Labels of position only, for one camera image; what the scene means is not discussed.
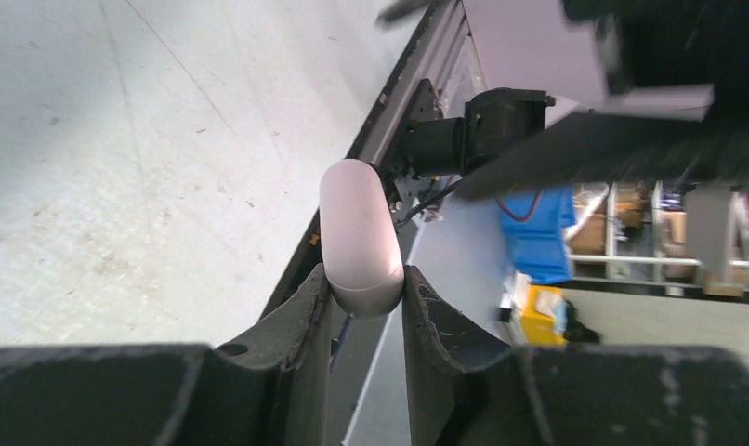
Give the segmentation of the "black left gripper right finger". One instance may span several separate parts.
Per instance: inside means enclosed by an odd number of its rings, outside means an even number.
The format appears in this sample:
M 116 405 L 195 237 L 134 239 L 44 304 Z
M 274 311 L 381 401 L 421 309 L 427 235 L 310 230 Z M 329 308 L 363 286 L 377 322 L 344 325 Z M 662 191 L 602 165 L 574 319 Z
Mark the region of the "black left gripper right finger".
M 415 445 L 749 445 L 749 365 L 728 350 L 512 347 L 404 274 Z

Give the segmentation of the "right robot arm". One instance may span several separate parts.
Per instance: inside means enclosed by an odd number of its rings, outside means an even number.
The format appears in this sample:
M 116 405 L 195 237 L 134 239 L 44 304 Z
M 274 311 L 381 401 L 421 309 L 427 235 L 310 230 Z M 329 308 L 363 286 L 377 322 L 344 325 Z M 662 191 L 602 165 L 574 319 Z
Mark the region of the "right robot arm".
M 710 84 L 699 121 L 572 113 L 498 88 L 463 117 L 411 125 L 416 173 L 466 201 L 591 181 L 749 186 L 749 1 L 567 1 L 597 31 L 612 94 Z M 402 327 L 415 445 L 749 445 L 749 366 L 723 348 L 509 346 L 406 270 Z

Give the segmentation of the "white oval charging case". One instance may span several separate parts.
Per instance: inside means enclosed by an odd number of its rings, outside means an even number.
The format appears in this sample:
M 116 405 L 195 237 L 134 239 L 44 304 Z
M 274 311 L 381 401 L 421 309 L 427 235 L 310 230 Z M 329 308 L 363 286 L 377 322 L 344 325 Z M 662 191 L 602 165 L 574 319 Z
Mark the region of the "white oval charging case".
M 401 300 L 404 269 L 379 175 L 344 159 L 324 173 L 319 198 L 322 263 L 337 304 L 356 319 L 389 314 Z

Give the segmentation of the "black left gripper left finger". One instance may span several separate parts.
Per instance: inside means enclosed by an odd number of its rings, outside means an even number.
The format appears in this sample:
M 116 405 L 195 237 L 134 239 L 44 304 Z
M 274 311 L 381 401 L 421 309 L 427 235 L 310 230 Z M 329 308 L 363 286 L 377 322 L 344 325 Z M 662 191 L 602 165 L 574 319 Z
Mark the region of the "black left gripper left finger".
M 0 445 L 321 445 L 332 306 L 317 266 L 217 348 L 0 348 Z

